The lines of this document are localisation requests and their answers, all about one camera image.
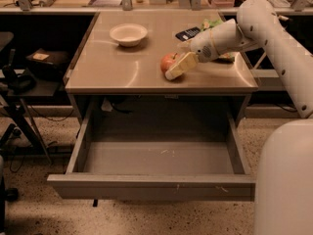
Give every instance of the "table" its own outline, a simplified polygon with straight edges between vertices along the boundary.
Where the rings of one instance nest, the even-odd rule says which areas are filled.
[[[66,175],[48,178],[63,198],[253,199],[236,126],[257,84],[241,54],[232,64],[199,64],[174,81],[159,69],[164,54],[178,51],[175,33],[204,19],[219,15],[112,9],[96,16],[67,71],[81,128]],[[118,46],[109,31],[125,23],[145,26],[148,38],[134,48]],[[129,114],[111,111],[110,103]]]

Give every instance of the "table top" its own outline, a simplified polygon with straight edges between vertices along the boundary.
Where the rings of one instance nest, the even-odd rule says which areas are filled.
[[[179,31],[201,27],[204,19],[220,19],[214,10],[102,11],[66,85],[72,94],[205,94],[249,93],[257,84],[242,55],[231,64],[208,62],[168,81],[160,60],[169,52],[183,52],[175,37]],[[109,35],[118,24],[140,24],[148,37],[132,48],[121,47]]]

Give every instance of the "black bag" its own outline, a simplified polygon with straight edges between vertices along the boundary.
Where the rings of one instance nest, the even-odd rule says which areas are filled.
[[[26,59],[30,72],[48,81],[61,81],[70,63],[69,53],[66,51],[39,49]]]

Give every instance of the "terrazzo floor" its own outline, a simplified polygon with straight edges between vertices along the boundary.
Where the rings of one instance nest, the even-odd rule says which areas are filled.
[[[36,118],[45,143],[74,143],[76,118],[50,121]],[[244,118],[239,126],[253,175],[266,138],[290,118]],[[9,119],[0,117],[0,135]],[[253,203],[250,202],[121,202],[63,200],[46,182],[50,173],[63,173],[68,157],[13,158],[5,161],[6,187],[19,189],[17,201],[6,204],[7,235],[252,235]]]

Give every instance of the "speckled floor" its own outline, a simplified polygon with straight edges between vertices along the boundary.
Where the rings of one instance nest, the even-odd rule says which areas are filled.
[[[244,150],[256,174],[261,147],[266,138],[288,118],[245,118],[239,127]],[[0,117],[0,135],[8,120]],[[36,122],[46,143],[74,143],[78,130],[75,118]],[[7,203],[7,235],[52,234],[198,234],[252,235],[253,203],[241,202],[120,202],[63,200],[46,182],[49,173],[63,173],[68,158],[15,158],[5,162],[7,187],[17,187],[20,198]]]

